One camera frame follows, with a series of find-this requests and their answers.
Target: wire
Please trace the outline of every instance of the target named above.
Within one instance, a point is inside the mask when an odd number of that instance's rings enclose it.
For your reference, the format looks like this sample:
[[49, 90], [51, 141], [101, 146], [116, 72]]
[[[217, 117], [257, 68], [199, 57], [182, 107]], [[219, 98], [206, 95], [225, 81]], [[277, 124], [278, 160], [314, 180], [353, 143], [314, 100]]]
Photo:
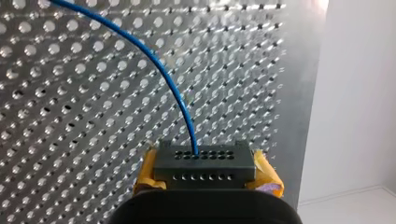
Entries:
[[163, 78], [166, 81], [166, 84], [169, 86], [169, 89], [171, 89], [173, 95], [175, 96], [175, 99], [178, 103], [178, 106], [180, 107], [181, 113], [183, 114], [184, 120], [186, 121], [187, 124], [187, 129], [189, 130], [190, 134], [190, 140], [191, 140], [191, 146], [192, 146], [192, 153], [194, 155], [198, 155], [198, 146], [197, 146], [197, 140], [195, 137], [194, 133], [194, 126], [190, 117], [190, 113], [187, 110], [187, 107], [184, 105], [183, 100], [181, 99], [180, 92], [177, 89], [177, 86], [173, 82], [172, 78], [169, 76], [169, 74], [166, 72], [165, 67], [163, 64], [155, 57], [154, 54], [151, 53], [150, 49], [145, 46], [139, 39], [134, 37], [133, 35], [128, 34], [126, 31], [122, 30], [118, 25], [113, 23], [112, 21], [109, 21], [108, 19], [95, 14], [93, 12], [90, 12], [88, 9], [84, 7], [80, 7], [78, 5], [66, 2], [64, 0], [50, 0], [51, 3], [61, 6], [61, 7], [66, 7], [68, 9], [71, 9], [73, 11], [79, 12], [81, 14], [84, 14], [86, 17], [91, 18], [95, 21], [99, 21], [102, 23], [104, 26], [107, 28], [111, 29], [115, 33], [121, 35], [125, 39], [129, 40], [132, 44], [137, 46], [140, 50], [142, 50], [143, 53], [148, 56], [148, 58], [155, 64], [155, 66], [158, 68], [160, 71], [161, 75], [163, 75]]

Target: metal sheet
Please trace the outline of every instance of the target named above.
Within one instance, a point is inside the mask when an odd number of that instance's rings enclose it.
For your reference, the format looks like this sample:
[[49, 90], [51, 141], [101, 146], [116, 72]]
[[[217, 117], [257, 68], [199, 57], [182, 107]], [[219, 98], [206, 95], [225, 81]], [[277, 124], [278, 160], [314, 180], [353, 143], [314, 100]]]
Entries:
[[[312, 1], [75, 2], [155, 50], [200, 145], [248, 139], [296, 206], [322, 22]], [[94, 21], [1, 1], [0, 58], [0, 220], [105, 223], [131, 197], [148, 143], [189, 143], [154, 66]]]

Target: hole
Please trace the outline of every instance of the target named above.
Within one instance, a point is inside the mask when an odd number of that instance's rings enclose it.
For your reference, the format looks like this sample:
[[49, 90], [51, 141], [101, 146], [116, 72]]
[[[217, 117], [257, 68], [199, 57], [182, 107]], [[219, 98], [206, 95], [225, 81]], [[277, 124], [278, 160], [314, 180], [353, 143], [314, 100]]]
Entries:
[[67, 25], [66, 25], [67, 29], [69, 31], [75, 31], [78, 28], [78, 22], [76, 20], [70, 20]]
[[154, 25], [155, 25], [155, 27], [160, 27], [160, 26], [162, 26], [163, 25], [163, 18], [161, 18], [161, 17], [157, 17], [155, 20], [154, 20]]
[[191, 175], [191, 180], [198, 180], [198, 175]]
[[33, 45], [26, 45], [24, 52], [27, 56], [33, 56], [37, 53], [37, 50]]
[[22, 8], [26, 7], [26, 1], [25, 0], [13, 0], [12, 5], [16, 9], [22, 9]]
[[179, 16], [176, 17], [175, 20], [174, 20], [174, 25], [175, 26], [180, 26], [181, 23], [183, 23], [183, 19], [181, 17], [179, 17]]
[[23, 21], [20, 23], [19, 27], [21, 33], [29, 33], [32, 30], [32, 26], [30, 25], [29, 22]]
[[216, 175], [209, 175], [209, 180], [215, 180], [216, 179]]
[[55, 23], [53, 21], [45, 21], [43, 25], [43, 29], [46, 32], [52, 32], [55, 30]]
[[141, 18], [136, 18], [134, 19], [134, 27], [139, 28], [143, 25], [143, 20]]
[[137, 6], [140, 4], [140, 0], [131, 0], [133, 6]]
[[120, 0], [108, 0], [108, 3], [111, 7], [116, 7], [120, 3]]
[[2, 35], [3, 33], [5, 33], [7, 30], [7, 27], [0, 22], [0, 35]]

